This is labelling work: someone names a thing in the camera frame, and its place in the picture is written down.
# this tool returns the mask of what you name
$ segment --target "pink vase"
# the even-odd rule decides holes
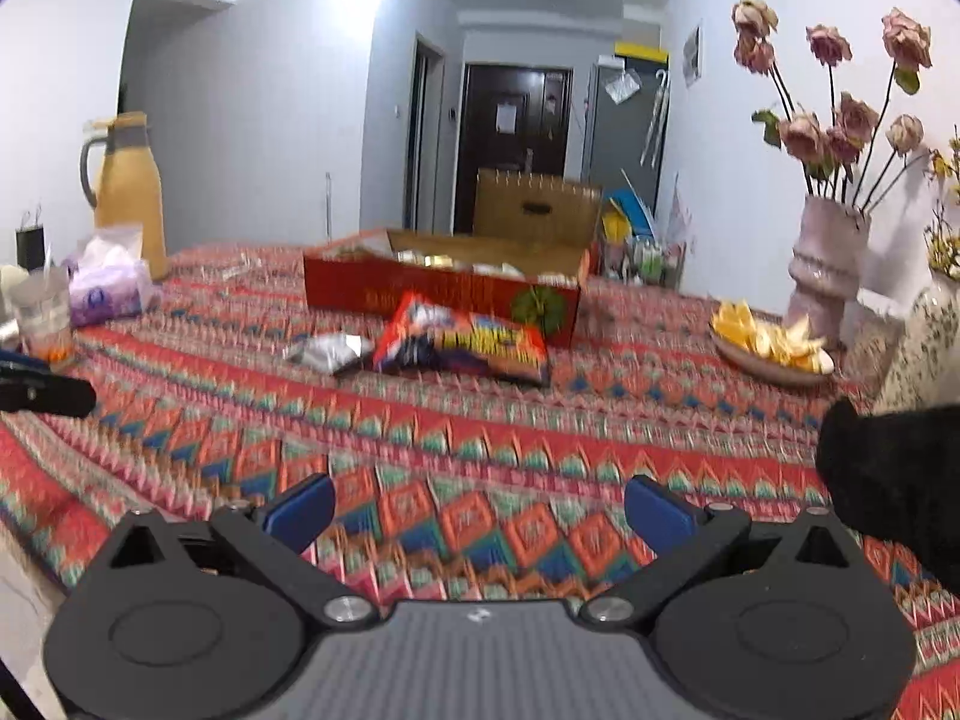
[[[811,338],[826,338],[828,346],[837,346],[844,308],[860,289],[869,236],[870,218],[826,197],[806,196],[789,269],[797,288],[790,296],[784,324],[789,326],[806,314]]]

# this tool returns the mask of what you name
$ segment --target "red tablecloth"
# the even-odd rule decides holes
[[[0,415],[0,509],[69,587],[129,508],[206,517],[325,471],[338,517],[311,560],[368,596],[583,599],[651,559],[623,514],[632,474],[758,519],[823,502],[819,420],[840,391],[869,394],[752,380],[714,352],[712,310],[597,280],[545,391],[432,372],[337,381],[280,351],[317,332],[376,336],[381,320],[306,309],[299,250],[188,252],[160,309],[78,333],[93,416]],[[917,632],[898,717],[952,717],[956,600],[904,548],[863,548]]]

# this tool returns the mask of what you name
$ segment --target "plate of orange slices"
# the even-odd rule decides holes
[[[780,386],[817,386],[834,371],[823,338],[810,338],[804,317],[791,327],[757,319],[750,307],[723,302],[710,321],[720,355],[750,375]]]

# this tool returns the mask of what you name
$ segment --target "framed picture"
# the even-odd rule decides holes
[[[683,44],[683,79],[688,86],[697,81],[702,73],[702,32],[702,25],[698,23]]]

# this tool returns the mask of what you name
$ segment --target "transparent cup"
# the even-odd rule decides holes
[[[63,367],[73,360],[69,277],[63,268],[37,271],[8,293],[27,354]]]

